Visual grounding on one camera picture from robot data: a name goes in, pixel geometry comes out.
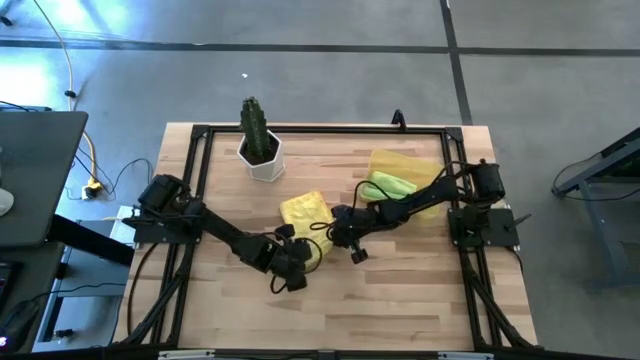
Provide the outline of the yellow microfiber towel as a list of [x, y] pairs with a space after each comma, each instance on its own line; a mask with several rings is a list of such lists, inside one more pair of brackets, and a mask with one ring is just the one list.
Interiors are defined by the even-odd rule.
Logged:
[[311, 228], [313, 223], [329, 224], [333, 221], [321, 192], [314, 190], [286, 200], [279, 205], [279, 210], [283, 222], [294, 226], [296, 237], [312, 240], [312, 257], [306, 261], [306, 271], [312, 272], [333, 247], [327, 238], [326, 228], [320, 229], [319, 225]]

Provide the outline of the white metal bracket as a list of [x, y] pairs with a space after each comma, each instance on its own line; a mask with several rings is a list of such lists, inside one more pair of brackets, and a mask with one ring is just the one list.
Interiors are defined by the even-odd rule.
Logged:
[[438, 352], [437, 360], [495, 360], [490, 353]]
[[215, 360], [215, 352], [202, 349], [161, 351], [157, 360]]

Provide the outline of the white faceted plant pot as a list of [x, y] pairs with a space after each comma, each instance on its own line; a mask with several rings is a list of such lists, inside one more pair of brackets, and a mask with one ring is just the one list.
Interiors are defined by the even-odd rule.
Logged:
[[254, 180], [274, 182], [284, 173], [286, 168], [284, 164], [283, 143], [280, 138], [270, 130], [267, 131], [267, 134], [269, 136], [269, 144], [274, 149], [274, 156], [271, 160], [256, 165], [252, 164], [245, 156], [248, 149], [245, 136], [242, 137], [236, 153], [248, 168], [249, 175]]

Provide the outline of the yellow translucent plastic basket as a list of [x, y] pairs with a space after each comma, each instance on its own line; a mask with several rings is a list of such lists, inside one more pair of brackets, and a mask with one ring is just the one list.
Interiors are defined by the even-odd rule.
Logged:
[[429, 185], [441, 170], [442, 165], [438, 163], [397, 152], [375, 149], [369, 158], [368, 172], [364, 180], [366, 181], [365, 184], [372, 184], [382, 190], [370, 181], [371, 174], [374, 171], [380, 171], [415, 184], [417, 191]]

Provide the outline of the black computer mouse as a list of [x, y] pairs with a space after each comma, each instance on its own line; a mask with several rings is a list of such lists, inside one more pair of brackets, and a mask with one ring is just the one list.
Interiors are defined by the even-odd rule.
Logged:
[[9, 311], [0, 323], [0, 353], [14, 353], [25, 344], [38, 312], [34, 301], [22, 301]]

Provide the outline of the black desk crossbar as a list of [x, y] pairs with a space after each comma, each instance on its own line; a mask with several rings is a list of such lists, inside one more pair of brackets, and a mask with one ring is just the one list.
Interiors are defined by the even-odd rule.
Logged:
[[59, 215], [53, 216], [46, 239], [121, 265], [130, 265], [134, 257], [133, 248]]

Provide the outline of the blue-grey metal table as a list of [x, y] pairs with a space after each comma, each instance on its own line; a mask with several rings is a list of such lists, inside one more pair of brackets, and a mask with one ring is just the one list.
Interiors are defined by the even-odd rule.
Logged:
[[586, 209], [606, 268], [594, 286], [640, 285], [640, 265], [627, 254], [640, 249], [640, 127], [579, 164], [584, 169], [568, 179], [555, 177], [551, 192]]

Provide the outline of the green cactus plant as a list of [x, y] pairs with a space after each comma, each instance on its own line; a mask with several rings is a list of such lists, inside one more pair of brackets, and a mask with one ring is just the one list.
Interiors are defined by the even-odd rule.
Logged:
[[259, 101], [255, 97], [244, 99], [240, 115], [246, 142], [246, 158], [251, 164], [269, 161], [272, 150], [265, 114]]

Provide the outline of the dark grey desk top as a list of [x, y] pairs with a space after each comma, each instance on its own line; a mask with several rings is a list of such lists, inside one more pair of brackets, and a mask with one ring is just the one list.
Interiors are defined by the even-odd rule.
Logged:
[[49, 232], [89, 115], [0, 113], [0, 188], [14, 197], [0, 216], [0, 247], [33, 247]]

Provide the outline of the black aluminium table frame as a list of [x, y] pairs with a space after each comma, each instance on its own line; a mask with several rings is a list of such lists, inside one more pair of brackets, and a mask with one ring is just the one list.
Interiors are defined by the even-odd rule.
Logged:
[[[250, 177], [237, 156], [243, 135], [231, 125], [166, 128], [157, 175], [187, 182], [191, 194], [237, 228], [273, 232], [285, 224], [279, 205], [318, 190], [330, 212], [364, 207], [358, 195], [375, 149], [442, 165], [494, 163], [483, 127], [274, 126], [284, 173]], [[211, 349], [233, 356], [314, 356], [332, 350], [398, 352], [531, 350], [535, 334], [521, 270], [500, 247], [453, 243], [445, 202], [392, 230], [360, 239], [369, 258], [333, 244], [307, 286], [245, 265], [204, 232], [190, 243], [141, 243], [121, 308], [118, 345]]]

